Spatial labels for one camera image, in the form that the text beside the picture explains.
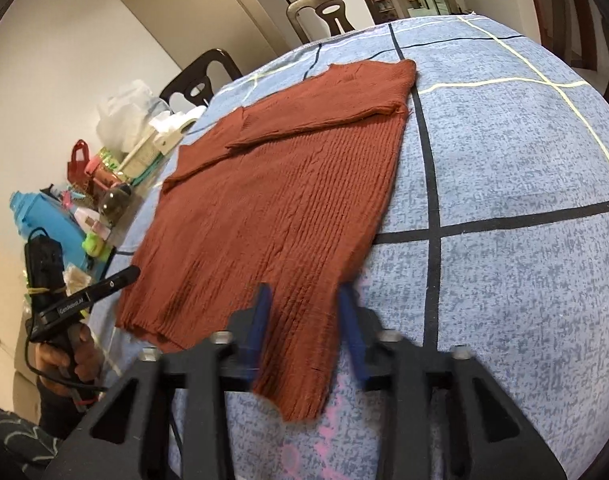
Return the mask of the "person left hand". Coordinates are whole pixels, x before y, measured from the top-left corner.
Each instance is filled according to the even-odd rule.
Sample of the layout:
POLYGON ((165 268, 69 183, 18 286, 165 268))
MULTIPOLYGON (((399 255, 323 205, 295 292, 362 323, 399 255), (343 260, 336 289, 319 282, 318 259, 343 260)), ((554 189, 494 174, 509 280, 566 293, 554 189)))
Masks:
MULTIPOLYGON (((81 382, 96 382, 104 362, 103 352, 96 346, 91 331, 85 324, 79 324, 73 333, 78 341, 73 344, 74 376, 81 382)), ((60 370, 69 370, 71 359, 67 351, 51 344, 37 344, 34 347, 35 367, 50 377, 59 375, 60 370)))

